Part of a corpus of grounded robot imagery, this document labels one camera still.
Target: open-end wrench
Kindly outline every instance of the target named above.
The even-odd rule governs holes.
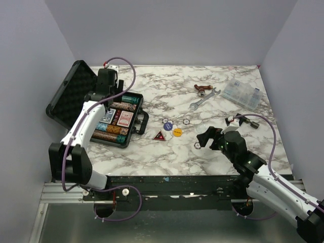
[[[213,97],[214,95],[219,95],[221,93],[221,90],[217,91],[216,88],[212,89],[212,92],[208,95],[206,95],[204,98],[202,98],[201,100],[195,102],[195,103],[191,103],[189,106],[189,109],[192,110],[197,110],[198,106],[200,104],[202,104],[203,102],[205,102],[206,100],[208,100],[209,98]]]

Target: open case lid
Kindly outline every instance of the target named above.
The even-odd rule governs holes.
[[[57,90],[46,114],[67,129],[80,115],[85,95],[94,90],[96,74],[83,60],[75,61]]]

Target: case handle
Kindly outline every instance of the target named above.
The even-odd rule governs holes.
[[[134,128],[135,128],[135,129],[134,129],[134,133],[137,133],[138,135],[143,135],[144,132],[145,132],[145,129],[146,129],[146,125],[147,125],[147,122],[148,122],[148,119],[149,119],[149,115],[148,115],[147,112],[145,112],[142,108],[140,108],[140,110],[138,111],[138,114],[144,115],[144,118],[143,118],[143,120],[142,120],[140,130],[137,130],[137,129],[134,127]]]

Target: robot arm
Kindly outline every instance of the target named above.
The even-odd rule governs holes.
[[[210,149],[221,151],[240,174],[234,181],[237,191],[246,190],[250,197],[280,213],[307,242],[323,242],[324,200],[317,200],[277,172],[270,171],[265,160],[247,150],[245,139],[236,131],[239,127],[238,119],[229,117],[226,122],[228,126],[225,129],[209,127],[205,133],[197,135],[200,146],[205,147],[208,140],[213,139]]]
[[[117,80],[117,66],[110,65],[109,68],[98,71],[94,90],[85,96],[82,110],[73,127],[60,143],[52,143],[49,148],[53,178],[99,190],[109,187],[108,177],[92,170],[86,149],[97,123],[109,110],[110,105],[122,100],[119,96],[101,103],[102,100],[123,91],[124,81],[119,80],[117,83]]]

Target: poker chip case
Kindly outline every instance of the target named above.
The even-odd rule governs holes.
[[[47,116],[65,128],[71,129],[82,110],[85,95],[94,90],[96,78],[96,74],[85,61],[75,61],[52,101],[48,104]],[[115,112],[112,112],[110,123],[105,119],[105,115],[103,120],[98,123],[91,141],[126,148],[132,134],[144,134],[149,116],[142,109],[143,100],[141,94],[126,92],[122,97],[122,103],[113,103],[111,111],[115,110]],[[131,117],[127,127],[118,125],[120,124],[118,119],[121,119],[122,113],[128,113]]]

